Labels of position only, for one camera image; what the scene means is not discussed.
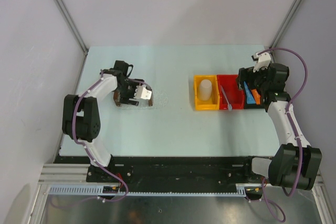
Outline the white paper cup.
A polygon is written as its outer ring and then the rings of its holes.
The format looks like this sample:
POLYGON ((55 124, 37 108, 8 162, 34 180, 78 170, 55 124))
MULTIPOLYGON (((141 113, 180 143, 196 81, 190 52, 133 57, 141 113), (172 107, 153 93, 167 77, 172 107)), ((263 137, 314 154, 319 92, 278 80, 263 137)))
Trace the white paper cup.
POLYGON ((204 79, 199 84, 199 99, 207 101, 212 95, 212 82, 209 79, 204 79))

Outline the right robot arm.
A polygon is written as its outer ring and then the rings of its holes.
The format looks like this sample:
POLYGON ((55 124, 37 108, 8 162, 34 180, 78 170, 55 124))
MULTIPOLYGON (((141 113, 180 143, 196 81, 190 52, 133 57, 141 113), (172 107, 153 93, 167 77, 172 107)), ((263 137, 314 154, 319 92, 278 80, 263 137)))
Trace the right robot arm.
POLYGON ((320 167, 322 153, 306 140, 285 91, 289 68, 279 63, 255 70, 240 68, 236 78, 240 90, 256 90, 260 105, 270 116, 279 140, 279 149, 270 158, 253 157, 242 169, 243 179, 254 183, 262 176, 273 186, 311 190, 320 167))

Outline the brown block with hole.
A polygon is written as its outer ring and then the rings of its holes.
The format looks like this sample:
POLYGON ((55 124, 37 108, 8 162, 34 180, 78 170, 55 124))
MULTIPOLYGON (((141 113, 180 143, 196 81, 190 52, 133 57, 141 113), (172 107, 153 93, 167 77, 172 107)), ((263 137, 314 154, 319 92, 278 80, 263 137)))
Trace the brown block with hole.
POLYGON ((117 107, 120 107, 121 106, 121 103, 120 103, 120 93, 118 91, 115 91, 113 93, 113 100, 116 104, 117 107))

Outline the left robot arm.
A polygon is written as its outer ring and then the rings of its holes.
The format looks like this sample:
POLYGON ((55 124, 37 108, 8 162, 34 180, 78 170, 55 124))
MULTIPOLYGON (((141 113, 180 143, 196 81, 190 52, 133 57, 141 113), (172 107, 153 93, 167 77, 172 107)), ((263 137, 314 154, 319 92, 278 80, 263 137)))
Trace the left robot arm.
POLYGON ((116 169, 109 165, 112 155, 99 137, 101 120, 99 103, 109 94, 117 107, 138 106, 140 100, 153 105, 152 88, 143 79, 132 79, 133 65, 117 60, 109 69, 100 70, 99 79, 82 95, 67 95, 64 98, 62 132, 83 146, 93 166, 99 167, 98 176, 105 182, 115 178, 116 169))

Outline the clear plastic tray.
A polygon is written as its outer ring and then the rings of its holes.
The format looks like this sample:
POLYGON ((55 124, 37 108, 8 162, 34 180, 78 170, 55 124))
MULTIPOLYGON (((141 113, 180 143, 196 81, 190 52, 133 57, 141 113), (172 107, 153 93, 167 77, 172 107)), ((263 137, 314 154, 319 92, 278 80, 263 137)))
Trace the clear plastic tray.
POLYGON ((168 97, 164 91, 158 90, 153 94, 153 106, 148 106, 148 100, 139 99, 138 106, 125 105, 122 104, 117 107, 120 110, 152 110, 152 109, 162 109, 168 104, 168 97))

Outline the brown wooden block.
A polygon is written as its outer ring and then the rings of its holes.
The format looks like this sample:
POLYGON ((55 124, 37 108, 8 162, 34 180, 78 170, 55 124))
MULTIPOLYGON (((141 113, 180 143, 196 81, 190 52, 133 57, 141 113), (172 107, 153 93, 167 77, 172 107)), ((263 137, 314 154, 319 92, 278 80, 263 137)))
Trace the brown wooden block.
POLYGON ((151 95, 151 98, 148 100, 148 106, 149 107, 153 106, 153 95, 151 95))

